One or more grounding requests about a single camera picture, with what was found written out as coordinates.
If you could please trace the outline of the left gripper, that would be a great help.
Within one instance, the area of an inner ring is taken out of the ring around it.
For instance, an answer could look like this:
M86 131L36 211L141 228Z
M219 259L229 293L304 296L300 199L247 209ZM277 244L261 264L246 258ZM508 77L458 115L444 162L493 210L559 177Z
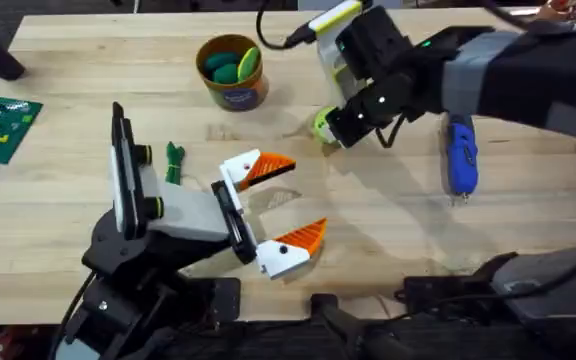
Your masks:
M225 160L209 192L160 180L139 156L144 146L110 150L112 207L94 227L82 263L98 274L126 267L177 270L231 248L243 264L257 261L270 279L305 265L319 251L327 218L258 245L243 216L239 192L292 171L288 156L250 150Z

